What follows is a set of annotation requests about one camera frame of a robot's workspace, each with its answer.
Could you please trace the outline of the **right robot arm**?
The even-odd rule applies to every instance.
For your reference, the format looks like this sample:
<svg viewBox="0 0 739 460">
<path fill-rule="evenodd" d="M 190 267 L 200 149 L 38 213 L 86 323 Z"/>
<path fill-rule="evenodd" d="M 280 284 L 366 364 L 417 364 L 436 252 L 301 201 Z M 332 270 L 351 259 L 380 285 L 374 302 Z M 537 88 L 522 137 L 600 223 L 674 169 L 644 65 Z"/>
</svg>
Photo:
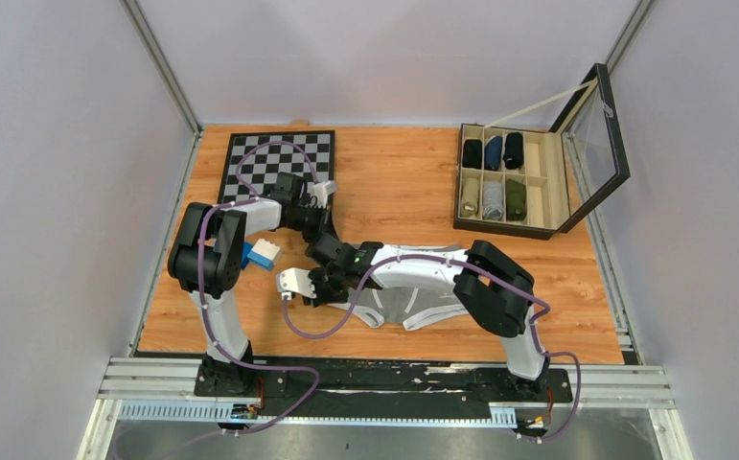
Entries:
<svg viewBox="0 0 739 460">
<path fill-rule="evenodd" d="M 317 267 L 303 284 L 306 303 L 332 305 L 373 327 L 397 320 L 408 330 L 467 314 L 499 338 L 516 396 L 534 400 L 548 386 L 549 357 L 535 322 L 549 306 L 531 274 L 488 241 L 417 247 L 322 234 L 306 250 Z"/>
</svg>

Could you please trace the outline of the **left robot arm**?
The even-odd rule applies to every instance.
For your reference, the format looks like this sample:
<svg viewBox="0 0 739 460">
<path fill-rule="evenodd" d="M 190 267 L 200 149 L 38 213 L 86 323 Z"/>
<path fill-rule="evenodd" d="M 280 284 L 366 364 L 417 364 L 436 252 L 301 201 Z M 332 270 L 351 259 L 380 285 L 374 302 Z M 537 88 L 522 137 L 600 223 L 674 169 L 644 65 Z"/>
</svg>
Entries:
<svg viewBox="0 0 739 460">
<path fill-rule="evenodd" d="M 282 172 L 266 195 L 220 204 L 192 202 L 179 225 L 167 263 L 169 275 L 195 303 L 207 348 L 198 367 L 198 396 L 243 396 L 264 369 L 253 362 L 251 342 L 242 328 L 234 286 L 246 263 L 272 269 L 280 247 L 246 237 L 289 228 L 305 239 L 316 236 L 330 219 L 332 180 L 308 184 Z"/>
</svg>

